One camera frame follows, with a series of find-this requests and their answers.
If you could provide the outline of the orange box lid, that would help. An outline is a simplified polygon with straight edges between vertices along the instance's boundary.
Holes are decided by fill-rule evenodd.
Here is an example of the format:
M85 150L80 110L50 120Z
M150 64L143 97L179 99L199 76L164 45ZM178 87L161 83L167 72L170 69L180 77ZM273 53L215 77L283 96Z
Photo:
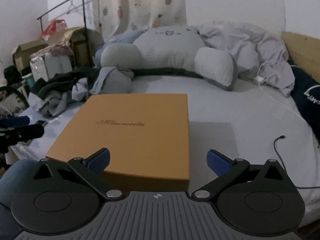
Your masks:
M187 191L187 96L94 95L71 118L47 157L66 162L101 148L110 152L101 177L121 191Z

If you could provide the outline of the blue jeans leg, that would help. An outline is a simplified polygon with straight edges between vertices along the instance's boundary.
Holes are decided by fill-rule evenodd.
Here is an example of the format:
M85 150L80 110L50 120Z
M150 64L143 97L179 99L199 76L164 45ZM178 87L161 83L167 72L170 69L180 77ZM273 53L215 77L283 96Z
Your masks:
M19 160L1 177L1 239L13 239L20 232L11 213L11 203L36 165L33 159Z

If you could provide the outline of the silver foil bag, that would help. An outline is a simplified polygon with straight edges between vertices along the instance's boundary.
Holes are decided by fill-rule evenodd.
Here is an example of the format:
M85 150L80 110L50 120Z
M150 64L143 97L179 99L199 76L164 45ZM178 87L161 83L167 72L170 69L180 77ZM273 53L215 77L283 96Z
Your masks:
M30 67L35 81L39 79L48 81L56 74L65 74L72 71L69 56L53 56L50 53L44 53L31 59Z

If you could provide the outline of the grey crumpled clothing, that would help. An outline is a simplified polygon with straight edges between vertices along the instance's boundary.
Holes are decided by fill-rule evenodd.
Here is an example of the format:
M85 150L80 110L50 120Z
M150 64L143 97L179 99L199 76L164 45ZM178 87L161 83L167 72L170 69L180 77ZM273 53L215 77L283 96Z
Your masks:
M125 94L131 88L134 74L130 70L116 67L102 67L93 87L89 89L87 79L80 79L71 91L60 94L56 91L49 93L44 99L30 92L28 103L35 111L46 118L60 115L73 102L86 101L92 95Z

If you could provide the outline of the dark green garment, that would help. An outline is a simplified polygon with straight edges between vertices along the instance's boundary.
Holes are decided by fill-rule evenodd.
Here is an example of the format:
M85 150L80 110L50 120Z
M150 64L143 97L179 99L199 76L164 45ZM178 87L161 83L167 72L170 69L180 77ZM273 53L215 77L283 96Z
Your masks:
M38 79L31 89L31 93L44 99L49 93L56 91L60 94L71 91L80 79L87 79L87 85L91 89L98 78L100 69L93 67L80 67L65 74L55 74L53 78L45 81Z

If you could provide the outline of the dark navy printed pillow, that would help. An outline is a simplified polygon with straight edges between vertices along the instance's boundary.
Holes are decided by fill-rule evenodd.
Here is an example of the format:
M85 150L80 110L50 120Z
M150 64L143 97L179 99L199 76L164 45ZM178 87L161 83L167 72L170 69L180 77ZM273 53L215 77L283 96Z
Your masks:
M295 76L294 88L290 95L293 98L302 118L311 127L319 141L319 82L297 66L291 67Z

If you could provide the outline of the brown cardboard pile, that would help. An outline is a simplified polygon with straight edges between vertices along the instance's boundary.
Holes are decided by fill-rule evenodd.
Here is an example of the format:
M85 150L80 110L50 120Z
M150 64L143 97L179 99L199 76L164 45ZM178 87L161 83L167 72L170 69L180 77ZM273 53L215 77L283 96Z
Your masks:
M92 57L103 45L103 37L96 30L85 27L65 29L42 39L18 45L11 52L14 66L19 72L30 67L32 56L49 52L55 56L67 55L72 68L93 66Z

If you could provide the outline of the red plastic bag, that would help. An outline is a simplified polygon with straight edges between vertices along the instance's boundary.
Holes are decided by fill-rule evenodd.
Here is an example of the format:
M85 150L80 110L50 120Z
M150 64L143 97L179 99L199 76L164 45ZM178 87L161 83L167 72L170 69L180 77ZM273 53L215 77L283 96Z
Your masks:
M47 27L46 30L42 32L42 37L52 36L55 33L67 29L67 24L64 19L53 20Z

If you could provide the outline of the black clothes rack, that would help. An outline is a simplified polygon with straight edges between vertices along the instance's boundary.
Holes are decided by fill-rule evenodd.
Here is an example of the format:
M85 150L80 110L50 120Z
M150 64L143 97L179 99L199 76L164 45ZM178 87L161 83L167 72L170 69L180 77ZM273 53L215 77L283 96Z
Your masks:
M49 9L37 18L41 25L41 34L53 20L58 19L65 20L67 29L85 27L100 33L100 28L94 27L92 2L99 2L99 0L65 0ZM44 41L47 41L48 38L49 36L42 37Z

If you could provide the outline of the lavender crumpled blanket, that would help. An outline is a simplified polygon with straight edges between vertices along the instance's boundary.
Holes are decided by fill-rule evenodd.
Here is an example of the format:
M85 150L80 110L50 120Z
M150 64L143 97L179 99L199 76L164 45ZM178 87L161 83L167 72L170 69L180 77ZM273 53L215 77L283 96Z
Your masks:
M236 80L242 79L257 84L255 77L259 66L263 62L271 61L260 70L260 76L266 78L264 85L279 90L283 96L289 96L293 90L295 77L288 64L287 48L282 40L268 31L249 23L216 21L191 27L197 29L207 46L230 53L238 73ZM96 66L102 67L100 58L107 45L113 42L132 43L147 30L137 29L112 37L96 52Z

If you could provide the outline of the large grey plush pillow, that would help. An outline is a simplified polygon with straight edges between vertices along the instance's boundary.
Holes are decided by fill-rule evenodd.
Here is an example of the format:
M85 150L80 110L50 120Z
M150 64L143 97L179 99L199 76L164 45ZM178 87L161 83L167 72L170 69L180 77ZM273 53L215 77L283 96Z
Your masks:
M100 65L129 70L135 76L202 78L226 91L233 89L238 74L230 53L207 46L191 26L151 28L132 43L113 42L103 49Z

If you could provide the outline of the wooden headboard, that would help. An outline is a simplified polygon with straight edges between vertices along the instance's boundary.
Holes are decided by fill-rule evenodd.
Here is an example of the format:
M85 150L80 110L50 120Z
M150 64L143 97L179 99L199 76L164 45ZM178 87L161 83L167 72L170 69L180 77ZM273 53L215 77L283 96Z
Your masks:
M320 39L283 31L281 39L294 63L319 82Z

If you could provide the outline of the pineapple print curtain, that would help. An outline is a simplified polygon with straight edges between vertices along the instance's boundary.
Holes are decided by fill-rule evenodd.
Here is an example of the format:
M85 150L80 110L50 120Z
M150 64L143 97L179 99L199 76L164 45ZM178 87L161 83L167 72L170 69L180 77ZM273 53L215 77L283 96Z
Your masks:
M137 29L185 25L185 0L94 0L93 20L105 40Z

